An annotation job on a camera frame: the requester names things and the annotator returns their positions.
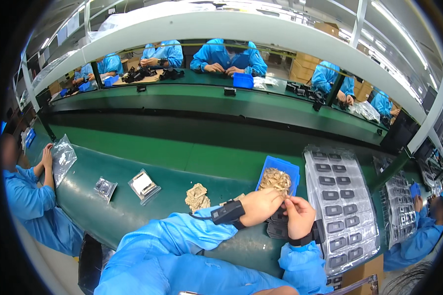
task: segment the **worker's right hand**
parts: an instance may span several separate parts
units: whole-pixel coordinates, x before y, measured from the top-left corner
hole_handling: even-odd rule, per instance
[[[220,72],[220,73],[225,72],[224,68],[222,66],[220,66],[220,64],[217,62],[212,65],[206,65],[204,67],[204,71],[205,72]]]
[[[289,216],[287,222],[289,238],[298,240],[308,235],[312,230],[316,214],[310,203],[301,197],[290,197],[281,207],[286,209],[284,215]]]
[[[245,227],[262,223],[277,211],[283,200],[282,194],[274,188],[250,192],[240,200],[245,215],[239,221]]]
[[[41,162],[45,169],[52,169],[52,156],[51,156],[52,144],[47,144],[43,149],[43,157]]]

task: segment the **plastic wrap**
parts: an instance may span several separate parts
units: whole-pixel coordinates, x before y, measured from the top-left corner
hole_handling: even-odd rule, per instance
[[[61,184],[65,175],[71,169],[74,162],[77,160],[76,152],[72,147],[67,135],[59,140],[59,142],[52,147],[52,172],[54,175],[54,182],[56,188]]]
[[[149,177],[146,170],[141,169],[139,173],[128,181],[131,189],[138,195],[141,202],[140,205],[146,205],[161,190]]]
[[[308,199],[324,224],[325,272],[337,275],[378,253],[376,212],[352,151],[309,145],[304,155]]]

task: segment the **wood chip bundle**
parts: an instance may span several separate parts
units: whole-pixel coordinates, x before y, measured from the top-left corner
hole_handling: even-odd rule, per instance
[[[210,199],[206,196],[207,189],[200,183],[187,191],[186,204],[189,205],[192,213],[203,208],[210,207]]]
[[[266,168],[261,183],[259,184],[259,190],[273,187],[286,198],[289,195],[290,185],[289,174],[279,171],[276,168]]]

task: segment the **workstation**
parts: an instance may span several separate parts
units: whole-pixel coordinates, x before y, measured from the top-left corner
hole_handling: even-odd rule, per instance
[[[183,29],[193,22],[206,25],[190,32]],[[264,31],[236,29],[252,23],[263,23]],[[285,38],[276,34],[278,27],[315,42]],[[145,33],[138,33],[138,38],[128,37],[135,32]],[[106,86],[96,70],[96,61],[112,52],[121,58],[124,53],[141,51],[141,46],[155,40],[209,38],[213,32],[218,38],[289,48],[295,53],[290,56],[289,77],[254,77],[257,86],[236,87],[233,78],[197,73],[186,61],[185,68],[171,69],[177,73],[175,79],[161,80],[160,75],[167,70],[157,69],[156,75],[131,83],[125,83],[124,74],[119,74],[110,78],[115,81]],[[315,98],[297,92],[302,88],[308,94],[312,83],[311,77],[302,79],[296,71],[311,75],[322,60],[337,65],[340,71],[331,83],[332,91],[323,94],[318,107]],[[51,90],[60,77],[86,64],[94,70],[93,90],[74,91],[62,97],[56,93],[63,90]],[[128,67],[130,64],[123,66],[129,71]],[[342,108],[336,97],[346,77],[354,79],[355,104],[366,101],[375,86],[394,98],[402,115],[386,127],[381,120],[370,120],[348,107]],[[361,77],[362,82],[358,84],[356,77]],[[425,197],[439,195],[443,190],[443,78],[437,91],[429,90],[431,105],[425,109],[360,48],[319,28],[281,17],[230,9],[195,11],[189,5],[186,11],[171,10],[107,32],[54,64],[37,84],[27,78],[25,81],[28,95],[19,100],[20,107],[32,106],[37,115],[32,125],[36,136],[26,149],[29,164],[39,163],[46,144],[67,136],[77,160],[56,189],[57,203],[86,233],[113,250],[126,233],[149,220],[164,219],[173,212],[189,212],[186,192],[195,184],[206,188],[212,206],[254,191],[267,156],[298,166],[300,181],[295,195],[312,202],[307,183],[310,171],[304,155],[309,145],[349,150],[357,159],[378,237],[375,250],[358,265],[390,248],[388,220],[384,216],[387,208],[380,192],[387,181],[402,171],[408,184],[417,183]],[[393,160],[390,167],[378,172],[374,158]],[[432,184],[424,179],[423,165],[433,166],[429,169]],[[145,205],[140,205],[138,195],[127,184],[141,169],[161,187]],[[108,203],[95,193],[100,177],[118,183]],[[271,238],[266,226],[263,223],[246,228],[204,255],[280,278],[284,270],[277,260],[286,241]],[[350,264],[333,275],[352,266],[357,265]]]

